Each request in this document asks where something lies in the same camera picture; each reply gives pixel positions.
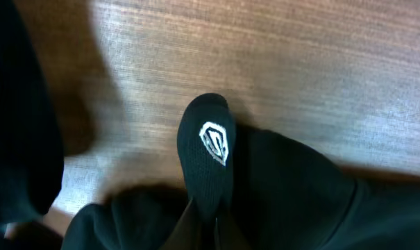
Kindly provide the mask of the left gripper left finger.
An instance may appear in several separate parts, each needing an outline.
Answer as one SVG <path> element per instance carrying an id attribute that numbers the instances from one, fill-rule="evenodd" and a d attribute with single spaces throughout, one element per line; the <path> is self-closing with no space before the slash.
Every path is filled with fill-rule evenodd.
<path id="1" fill-rule="evenodd" d="M 171 235 L 160 250 L 200 249 L 201 220 L 193 199 L 187 204 Z"/>

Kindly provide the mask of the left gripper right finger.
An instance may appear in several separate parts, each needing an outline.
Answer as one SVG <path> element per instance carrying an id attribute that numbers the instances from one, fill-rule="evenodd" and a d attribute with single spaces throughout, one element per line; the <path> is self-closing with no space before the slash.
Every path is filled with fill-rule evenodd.
<path id="1" fill-rule="evenodd" d="M 215 218 L 216 250 L 251 250 L 235 220 L 227 210 L 220 210 Z"/>

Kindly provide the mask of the black t-shirt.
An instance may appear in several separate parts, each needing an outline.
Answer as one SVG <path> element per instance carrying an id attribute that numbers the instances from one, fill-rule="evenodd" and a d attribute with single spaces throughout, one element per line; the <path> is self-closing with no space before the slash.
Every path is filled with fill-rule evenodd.
<path id="1" fill-rule="evenodd" d="M 220 210 L 251 249 L 420 249 L 420 186 L 349 176 L 300 142 L 238 124 L 219 94 L 188 105 L 177 149 L 185 194 L 139 187 L 90 204 L 63 249 L 160 249 L 191 199 L 200 249 L 215 249 Z"/>

